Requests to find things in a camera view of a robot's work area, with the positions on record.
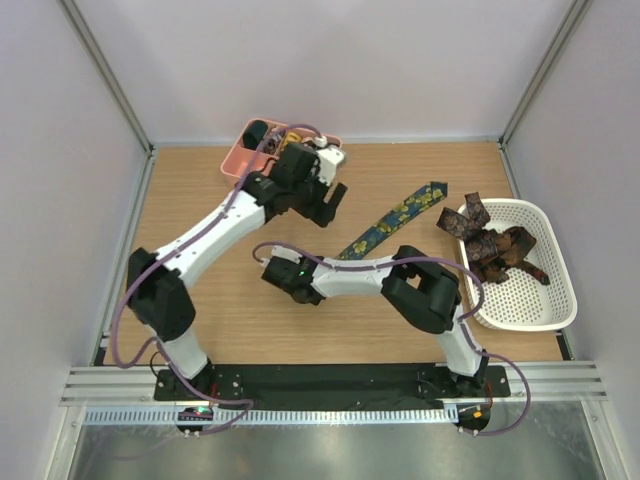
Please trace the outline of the blue yellow floral tie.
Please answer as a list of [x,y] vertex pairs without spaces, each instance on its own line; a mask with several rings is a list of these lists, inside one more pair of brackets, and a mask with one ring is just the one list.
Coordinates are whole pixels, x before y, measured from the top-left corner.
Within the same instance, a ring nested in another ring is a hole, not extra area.
[[337,258],[339,260],[364,259],[390,236],[447,196],[446,182],[431,181],[424,184],[352,241],[338,254]]

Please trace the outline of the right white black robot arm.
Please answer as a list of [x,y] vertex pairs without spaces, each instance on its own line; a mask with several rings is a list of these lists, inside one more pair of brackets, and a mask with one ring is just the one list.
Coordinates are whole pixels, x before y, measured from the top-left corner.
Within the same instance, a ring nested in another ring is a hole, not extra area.
[[485,389],[488,352],[470,334],[466,319],[483,305],[482,281],[469,268],[403,245],[370,260],[316,257],[274,242],[261,262],[262,279],[299,304],[319,305],[338,296],[380,296],[412,327],[430,334],[445,355],[453,389],[472,396]]

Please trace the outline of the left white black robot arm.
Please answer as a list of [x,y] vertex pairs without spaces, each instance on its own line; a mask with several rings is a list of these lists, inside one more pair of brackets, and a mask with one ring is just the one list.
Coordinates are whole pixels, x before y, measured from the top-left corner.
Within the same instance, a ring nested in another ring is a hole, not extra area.
[[127,305],[148,326],[191,400],[212,386],[211,362],[196,337],[189,295],[199,277],[229,248],[274,217],[294,210],[320,227],[335,218],[347,188],[336,182],[346,154],[336,145],[287,145],[268,172],[247,173],[207,217],[173,242],[129,258]]

